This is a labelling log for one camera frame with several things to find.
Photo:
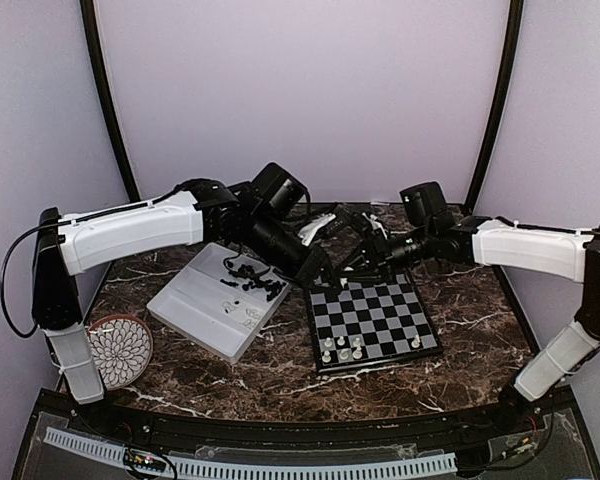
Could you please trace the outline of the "white plastic divided tray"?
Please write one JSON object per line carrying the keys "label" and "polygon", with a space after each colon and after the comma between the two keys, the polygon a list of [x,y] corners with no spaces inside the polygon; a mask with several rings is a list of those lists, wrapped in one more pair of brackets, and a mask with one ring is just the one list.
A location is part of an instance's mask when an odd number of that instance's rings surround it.
{"label": "white plastic divided tray", "polygon": [[[261,295],[226,286],[220,282],[221,278],[228,278],[225,259],[231,259],[236,266],[251,264],[257,271],[268,267],[252,257],[209,243],[148,302],[147,309],[155,319],[196,345],[235,364],[281,305],[291,285],[271,271],[270,276],[287,286],[270,302]],[[253,331],[225,315],[222,303],[235,299],[261,311],[262,320]]]}

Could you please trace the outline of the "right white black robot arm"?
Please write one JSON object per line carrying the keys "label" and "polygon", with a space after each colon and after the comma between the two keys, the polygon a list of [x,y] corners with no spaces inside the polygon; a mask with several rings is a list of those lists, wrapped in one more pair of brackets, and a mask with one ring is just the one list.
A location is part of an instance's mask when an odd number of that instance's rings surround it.
{"label": "right white black robot arm", "polygon": [[349,281],[388,281],[427,259],[505,266],[566,278],[583,286],[573,320],[516,375],[513,395],[496,405],[490,424],[514,432],[529,405],[600,350],[600,225],[565,229],[521,224],[502,216],[454,217],[441,186],[421,183],[400,193],[412,231],[388,234],[362,214],[352,218],[361,244],[339,267]]}

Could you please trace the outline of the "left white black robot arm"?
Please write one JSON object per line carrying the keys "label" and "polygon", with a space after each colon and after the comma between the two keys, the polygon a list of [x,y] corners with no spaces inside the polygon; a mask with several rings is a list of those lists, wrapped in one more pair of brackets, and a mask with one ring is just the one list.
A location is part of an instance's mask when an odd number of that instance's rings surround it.
{"label": "left white black robot arm", "polygon": [[267,164],[251,181],[226,186],[198,178],[149,200],[84,214],[44,210],[31,229],[34,327],[41,330],[67,381],[81,417],[100,436],[121,427],[87,339],[75,276],[94,266],[179,245],[225,241],[249,248],[291,283],[339,291],[342,281],[328,254],[305,245],[283,225],[305,185],[280,165]]}

